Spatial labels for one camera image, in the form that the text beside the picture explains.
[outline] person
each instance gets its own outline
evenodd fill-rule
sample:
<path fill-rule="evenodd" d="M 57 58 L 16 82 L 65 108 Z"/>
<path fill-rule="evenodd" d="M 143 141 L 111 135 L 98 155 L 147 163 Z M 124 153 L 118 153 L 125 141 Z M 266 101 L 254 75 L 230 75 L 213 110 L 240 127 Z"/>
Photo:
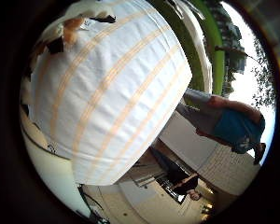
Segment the person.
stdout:
<path fill-rule="evenodd" d="M 149 148 L 160 167 L 166 172 L 169 181 L 174 184 L 171 190 L 179 195 L 188 195 L 193 201 L 198 201 L 202 194 L 196 190 L 198 174 L 187 175 L 175 162 L 171 161 L 156 148 Z"/>
<path fill-rule="evenodd" d="M 190 88 L 183 97 L 197 107 L 179 103 L 176 111 L 196 128 L 196 134 L 229 146 L 238 154 L 253 148 L 253 163 L 259 164 L 266 148 L 266 144 L 260 142 L 265 128 L 260 111 L 238 101 Z"/>

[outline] leg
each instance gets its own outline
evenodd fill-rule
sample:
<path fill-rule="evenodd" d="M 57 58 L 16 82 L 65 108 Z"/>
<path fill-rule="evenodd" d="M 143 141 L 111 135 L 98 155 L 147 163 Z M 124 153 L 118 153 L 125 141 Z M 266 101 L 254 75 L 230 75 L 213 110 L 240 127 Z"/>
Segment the leg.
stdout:
<path fill-rule="evenodd" d="M 204 92 L 204 91 L 196 91 L 190 88 L 184 93 L 184 97 L 186 99 L 190 99 L 204 114 L 220 117 L 222 110 L 218 108 L 213 108 L 209 106 L 207 102 L 211 98 L 212 94 Z"/>
<path fill-rule="evenodd" d="M 219 117 L 204 114 L 191 106 L 178 104 L 176 111 L 187 119 L 196 129 L 210 134 L 217 124 Z"/>
<path fill-rule="evenodd" d="M 156 158 L 158 164 L 160 167 L 165 171 L 168 172 L 169 170 L 180 170 L 179 166 L 171 161 L 169 158 L 164 156 L 161 152 L 159 152 L 157 149 L 150 147 L 149 148 L 152 155 Z"/>

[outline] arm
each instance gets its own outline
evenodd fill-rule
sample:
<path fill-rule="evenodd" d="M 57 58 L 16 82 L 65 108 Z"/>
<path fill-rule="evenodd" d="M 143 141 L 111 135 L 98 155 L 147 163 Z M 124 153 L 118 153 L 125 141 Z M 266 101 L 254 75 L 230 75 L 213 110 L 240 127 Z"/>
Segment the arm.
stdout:
<path fill-rule="evenodd" d="M 185 183 L 187 183 L 189 180 L 191 180 L 193 177 L 195 177 L 195 176 L 197 176 L 197 175 L 198 175 L 197 173 L 193 173 L 193 174 L 191 174 L 189 177 L 183 179 L 181 182 L 182 182 L 183 184 L 185 184 Z"/>
<path fill-rule="evenodd" d="M 213 95 L 208 104 L 210 106 L 216 107 L 216 108 L 230 108 L 236 111 L 239 111 L 243 114 L 246 114 L 249 119 L 251 119 L 255 123 L 259 123 L 261 118 L 261 113 L 256 108 L 252 107 L 251 105 L 244 104 L 242 102 L 238 101 L 231 101 L 227 98 Z"/>
<path fill-rule="evenodd" d="M 181 187 L 183 183 L 178 183 L 170 187 L 171 190 L 176 189 L 177 187 Z"/>
<path fill-rule="evenodd" d="M 213 135 L 210 135 L 208 133 L 204 133 L 202 131 L 200 131 L 199 129 L 196 129 L 196 134 L 198 134 L 199 136 L 204 136 L 204 137 L 207 137 L 207 138 L 210 138 L 218 143 L 220 143 L 221 145 L 224 145 L 224 146 L 227 146 L 227 147 L 232 147 L 232 145 L 218 137 L 215 137 Z"/>

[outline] grass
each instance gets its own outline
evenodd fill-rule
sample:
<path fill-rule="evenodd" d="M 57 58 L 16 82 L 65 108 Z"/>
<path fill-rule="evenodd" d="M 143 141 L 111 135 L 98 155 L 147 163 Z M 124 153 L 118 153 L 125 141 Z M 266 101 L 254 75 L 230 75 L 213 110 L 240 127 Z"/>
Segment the grass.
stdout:
<path fill-rule="evenodd" d="M 225 74 L 225 55 L 223 51 L 215 51 L 215 46 L 222 46 L 222 37 L 217 27 L 217 23 L 212 16 L 210 10 L 202 2 L 202 0 L 190 0 L 205 16 L 205 20 L 198 19 L 202 26 L 206 42 L 208 43 L 208 51 L 213 66 L 213 93 L 221 94 L 223 86 L 223 78 Z"/>
<path fill-rule="evenodd" d="M 189 62 L 189 67 L 192 72 L 192 79 L 189 87 L 204 91 L 203 84 L 203 70 L 199 61 L 199 56 L 196 48 L 192 42 L 192 38 L 189 35 L 189 31 L 182 20 L 175 14 L 173 9 L 165 4 L 161 0 L 147 0 L 154 8 L 156 8 L 160 14 L 166 19 L 166 21 L 171 26 L 172 30 L 175 32 Z"/>

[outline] orange stripe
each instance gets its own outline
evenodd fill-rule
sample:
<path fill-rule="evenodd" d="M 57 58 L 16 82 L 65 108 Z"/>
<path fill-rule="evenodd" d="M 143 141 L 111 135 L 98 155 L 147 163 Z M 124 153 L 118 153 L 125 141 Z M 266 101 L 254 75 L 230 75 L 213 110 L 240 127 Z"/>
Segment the orange stripe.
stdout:
<path fill-rule="evenodd" d="M 110 3 L 106 3 L 107 5 L 109 5 L 110 7 L 114 7 L 115 5 L 119 5 L 123 2 L 127 2 L 128 0 L 118 0 L 118 1 L 114 1 L 114 2 L 110 2 Z"/>
<path fill-rule="evenodd" d="M 132 49 L 130 49 L 127 53 L 125 53 L 116 63 L 115 66 L 109 70 L 105 78 L 101 81 L 100 85 L 98 86 L 97 90 L 92 95 L 92 98 L 87 103 L 87 107 L 84 109 L 84 112 L 78 122 L 77 130 L 74 138 L 73 144 L 73 152 L 74 158 L 78 152 L 78 145 L 80 139 L 85 131 L 86 125 L 88 124 L 88 120 L 91 116 L 91 113 L 98 105 L 98 102 L 104 95 L 107 88 L 113 82 L 113 80 L 118 76 L 118 74 L 122 71 L 122 69 L 126 66 L 126 64 L 147 44 L 149 44 L 153 39 L 155 39 L 158 35 L 161 35 L 163 30 L 169 29 L 168 25 L 165 25 L 161 29 L 158 29 L 152 32 L 150 35 L 146 36 L 144 39 L 139 41 Z"/>
<path fill-rule="evenodd" d="M 185 80 L 185 82 L 182 83 L 182 85 L 185 85 L 187 84 L 188 85 L 188 82 Z M 169 106 L 169 108 L 167 109 L 166 113 L 163 115 L 163 117 L 159 120 L 158 122 L 158 125 L 156 126 L 156 128 L 154 129 L 154 131 L 152 131 L 150 133 L 150 135 L 148 136 L 147 140 L 140 146 L 140 148 L 138 148 L 138 150 L 136 150 L 133 154 L 133 158 L 138 158 L 139 154 L 140 153 L 143 153 L 144 151 L 144 147 L 147 146 L 148 142 L 151 142 L 153 140 L 153 137 L 156 136 L 156 133 L 157 133 L 157 130 L 160 128 L 160 126 L 162 125 L 163 121 L 168 117 L 169 113 L 171 112 L 172 110 L 172 107 L 175 106 L 176 104 L 176 101 L 181 98 L 181 94 L 182 94 L 182 90 L 184 90 L 184 88 L 180 88 L 179 89 L 179 92 L 178 94 L 176 95 L 176 98 L 172 101 L 171 105 Z M 128 165 L 126 165 L 125 167 L 123 167 L 116 175 L 113 175 L 113 176 L 116 176 L 117 178 L 115 179 L 115 181 L 117 181 L 120 176 L 122 174 L 122 172 L 124 170 L 128 170 L 129 167 L 131 167 L 133 165 L 133 163 L 135 163 L 135 161 L 133 159 L 130 159 L 130 162 L 128 163 Z"/>
<path fill-rule="evenodd" d="M 76 56 L 76 58 L 71 62 L 67 70 L 65 71 L 63 78 L 59 84 L 59 88 L 57 94 L 54 99 L 54 103 L 52 105 L 52 117 L 50 120 L 50 137 L 52 141 L 55 141 L 55 132 L 56 132 L 56 122 L 58 117 L 58 108 L 61 104 L 61 100 L 63 98 L 64 91 L 76 71 L 77 67 L 85 60 L 87 55 L 90 53 L 92 49 L 94 49 L 106 36 L 115 32 L 118 28 L 120 28 L 125 23 L 136 19 L 138 17 L 144 16 L 148 13 L 156 12 L 154 8 L 149 10 L 142 10 L 140 12 L 134 13 L 120 21 L 117 21 L 114 24 L 110 24 L 104 30 L 102 30 L 99 34 L 97 34 L 94 38 L 92 38 L 85 47 L 80 51 L 80 53 Z"/>
<path fill-rule="evenodd" d="M 120 115 L 117 117 L 116 121 L 114 122 L 112 128 L 105 136 L 105 139 L 102 143 L 101 148 L 99 149 L 98 153 L 94 156 L 95 161 L 91 164 L 89 171 L 86 175 L 87 178 L 91 177 L 91 173 L 94 171 L 97 162 L 99 162 L 107 149 L 111 139 L 116 136 L 117 131 L 119 130 L 120 126 L 122 125 L 123 121 L 126 120 L 128 114 L 131 112 L 133 107 L 137 104 L 139 98 L 143 94 L 143 92 L 147 89 L 148 85 L 152 82 L 153 78 L 162 70 L 162 68 L 166 65 L 166 63 L 171 59 L 172 55 L 177 51 L 178 45 L 174 46 L 170 49 L 170 51 L 158 62 L 155 68 L 150 72 L 147 76 L 145 81 L 141 84 L 138 90 L 133 94 L 130 98 L 130 101 L 126 106 L 121 110 Z"/>
<path fill-rule="evenodd" d="M 154 113 L 156 112 L 157 108 L 160 106 L 161 102 L 163 101 L 163 99 L 166 97 L 166 95 L 169 93 L 170 89 L 174 86 L 174 84 L 178 81 L 178 77 L 182 74 L 182 72 L 184 71 L 186 65 L 188 63 L 182 63 L 181 65 L 179 65 L 179 67 L 177 68 L 177 71 L 175 73 L 174 76 L 172 76 L 171 80 L 169 81 L 169 85 L 166 87 L 166 89 L 162 92 L 162 94 L 160 95 L 159 99 L 156 101 L 156 103 L 154 104 L 154 106 L 152 106 L 152 108 L 149 110 L 149 112 L 147 113 L 147 116 L 145 119 L 143 119 L 143 121 L 141 122 L 141 124 L 138 126 L 137 130 L 135 133 L 133 133 L 133 136 L 129 139 L 129 141 L 125 144 L 125 146 L 123 147 L 123 149 L 118 153 L 117 157 L 115 158 L 115 160 L 113 161 L 113 163 L 109 166 L 109 168 L 101 175 L 101 178 L 99 179 L 98 183 L 100 183 L 103 178 L 105 178 L 107 176 L 107 173 L 109 173 L 111 171 L 111 169 L 113 169 L 113 167 L 115 165 L 117 165 L 119 163 L 119 159 L 122 158 L 122 155 L 128 150 L 128 148 L 131 146 L 132 142 L 135 140 L 135 138 L 140 134 L 140 132 L 143 131 L 143 129 L 146 127 L 147 123 L 150 121 L 151 117 L 154 115 Z"/>

